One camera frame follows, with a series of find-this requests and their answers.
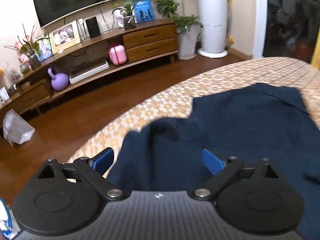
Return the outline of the navy blue t-shirt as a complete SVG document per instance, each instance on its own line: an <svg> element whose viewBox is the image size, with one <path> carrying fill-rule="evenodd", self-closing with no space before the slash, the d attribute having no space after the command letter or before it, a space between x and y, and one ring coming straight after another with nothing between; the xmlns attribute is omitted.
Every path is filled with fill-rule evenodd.
<svg viewBox="0 0 320 240"><path fill-rule="evenodd" d="M108 181L123 190L190 191L212 177L202 152L248 162L267 157L301 194L298 232L319 239L319 129L300 92L257 83L193 100L186 119L161 118L124 138Z"/></svg>

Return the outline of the floral lace table cover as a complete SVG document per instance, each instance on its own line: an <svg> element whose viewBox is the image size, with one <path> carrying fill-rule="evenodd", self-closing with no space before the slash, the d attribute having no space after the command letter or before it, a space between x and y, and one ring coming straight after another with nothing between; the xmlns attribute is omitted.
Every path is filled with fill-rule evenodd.
<svg viewBox="0 0 320 240"><path fill-rule="evenodd" d="M186 118L191 113L194 97L225 92L267 83L297 88L316 124L319 124L319 70L312 65L288 57L269 57L229 64L191 77L146 99L91 137L77 150L69 162L92 157L110 146L117 156L125 135L140 131L162 117Z"/></svg>

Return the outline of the white flat device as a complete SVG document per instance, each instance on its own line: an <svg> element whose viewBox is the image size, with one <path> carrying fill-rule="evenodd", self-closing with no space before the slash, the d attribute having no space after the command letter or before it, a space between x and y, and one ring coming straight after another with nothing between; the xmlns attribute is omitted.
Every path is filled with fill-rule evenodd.
<svg viewBox="0 0 320 240"><path fill-rule="evenodd" d="M109 68L109 64L106 59L98 59L92 62L85 62L77 67L71 69L69 75L69 83L74 85L86 78L89 78L95 74L105 71Z"/></svg>

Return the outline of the purple kettlebell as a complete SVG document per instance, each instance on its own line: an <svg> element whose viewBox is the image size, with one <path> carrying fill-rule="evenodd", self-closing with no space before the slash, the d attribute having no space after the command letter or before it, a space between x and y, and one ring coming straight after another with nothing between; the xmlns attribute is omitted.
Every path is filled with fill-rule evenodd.
<svg viewBox="0 0 320 240"><path fill-rule="evenodd" d="M67 74L54 74L52 68L48 68L48 74L51 77L51 85L55 91L62 91L69 85L69 77Z"/></svg>

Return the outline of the white shopping bag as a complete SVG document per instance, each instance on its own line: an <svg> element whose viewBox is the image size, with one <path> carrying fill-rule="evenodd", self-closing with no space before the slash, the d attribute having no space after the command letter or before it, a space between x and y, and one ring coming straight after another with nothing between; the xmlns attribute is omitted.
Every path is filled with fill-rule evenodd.
<svg viewBox="0 0 320 240"><path fill-rule="evenodd" d="M28 142L35 133L35 128L13 109L7 111L5 114L2 128L3 136L11 146Z"/></svg>

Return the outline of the pink case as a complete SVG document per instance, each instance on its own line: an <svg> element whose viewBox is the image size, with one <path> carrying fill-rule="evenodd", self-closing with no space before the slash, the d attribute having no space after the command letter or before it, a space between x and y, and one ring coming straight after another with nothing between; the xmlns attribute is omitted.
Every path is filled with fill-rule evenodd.
<svg viewBox="0 0 320 240"><path fill-rule="evenodd" d="M108 55L110 61L115 65L119 66L127 62L127 55L125 47L119 43L113 43L109 46Z"/></svg>

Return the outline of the blue white polo shirt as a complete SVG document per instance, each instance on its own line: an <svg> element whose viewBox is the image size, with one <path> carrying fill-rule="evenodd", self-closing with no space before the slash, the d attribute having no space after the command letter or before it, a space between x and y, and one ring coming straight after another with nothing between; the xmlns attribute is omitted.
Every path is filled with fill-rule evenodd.
<svg viewBox="0 0 320 240"><path fill-rule="evenodd" d="M0 213L0 221L1 221L1 234L5 239L12 239L13 226L12 226L12 218L7 208L7 205L4 203L3 199L1 199L1 213Z"/></svg>

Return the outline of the wooden tv cabinet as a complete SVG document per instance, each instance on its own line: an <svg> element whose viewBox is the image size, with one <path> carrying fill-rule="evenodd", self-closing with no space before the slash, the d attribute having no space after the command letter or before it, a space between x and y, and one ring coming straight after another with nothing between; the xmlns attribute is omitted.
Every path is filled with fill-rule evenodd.
<svg viewBox="0 0 320 240"><path fill-rule="evenodd" d="M127 55L127 61L118 66L111 62L108 55L108 49L115 44L123 45ZM116 29L89 39L44 60L39 67L18 80L17 92L1 105L1 118L4 118L10 109L23 114L55 100L70 90L119 70L164 56L173 60L177 49L176 29L170 20L140 23L130 30ZM55 91L50 84L48 68L52 68L54 73L72 75L105 63L109 64L108 69L70 84L60 92Z"/></svg>

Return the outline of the framed photo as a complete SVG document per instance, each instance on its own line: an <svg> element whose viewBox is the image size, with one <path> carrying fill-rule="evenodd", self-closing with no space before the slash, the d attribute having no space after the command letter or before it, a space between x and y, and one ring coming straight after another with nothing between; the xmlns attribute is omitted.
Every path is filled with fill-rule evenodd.
<svg viewBox="0 0 320 240"><path fill-rule="evenodd" d="M50 45L53 55L81 43L76 21L70 22L61 28L49 33Z"/></svg>

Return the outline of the black speaker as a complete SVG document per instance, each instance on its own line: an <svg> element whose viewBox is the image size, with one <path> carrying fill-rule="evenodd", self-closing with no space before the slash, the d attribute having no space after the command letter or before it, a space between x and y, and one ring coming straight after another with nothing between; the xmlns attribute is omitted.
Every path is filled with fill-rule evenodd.
<svg viewBox="0 0 320 240"><path fill-rule="evenodd" d="M94 16L85 20L90 38L95 38L101 35L97 18Z"/></svg>

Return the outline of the potted green plant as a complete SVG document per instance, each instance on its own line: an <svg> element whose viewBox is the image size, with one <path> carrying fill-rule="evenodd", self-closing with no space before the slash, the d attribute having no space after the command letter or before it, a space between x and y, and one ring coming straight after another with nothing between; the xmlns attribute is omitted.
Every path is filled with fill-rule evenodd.
<svg viewBox="0 0 320 240"><path fill-rule="evenodd" d="M156 0L158 13L171 20L178 36L177 57L180 60L191 60L196 57L196 45L202 28L198 16L178 13L180 3L175 0Z"/></svg>

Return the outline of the blue picture board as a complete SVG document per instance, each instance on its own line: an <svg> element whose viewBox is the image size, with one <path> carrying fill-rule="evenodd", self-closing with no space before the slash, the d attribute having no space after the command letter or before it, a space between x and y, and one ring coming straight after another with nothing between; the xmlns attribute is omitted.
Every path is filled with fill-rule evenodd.
<svg viewBox="0 0 320 240"><path fill-rule="evenodd" d="M154 21L156 19L151 0L141 0L134 8L137 23Z"/></svg>

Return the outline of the white tower air conditioner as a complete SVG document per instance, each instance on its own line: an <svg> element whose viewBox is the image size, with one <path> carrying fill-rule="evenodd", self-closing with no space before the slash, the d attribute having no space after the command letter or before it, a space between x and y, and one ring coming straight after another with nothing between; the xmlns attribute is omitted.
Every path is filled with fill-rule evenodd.
<svg viewBox="0 0 320 240"><path fill-rule="evenodd" d="M211 59L227 55L228 0L197 0L202 24L199 54Z"/></svg>

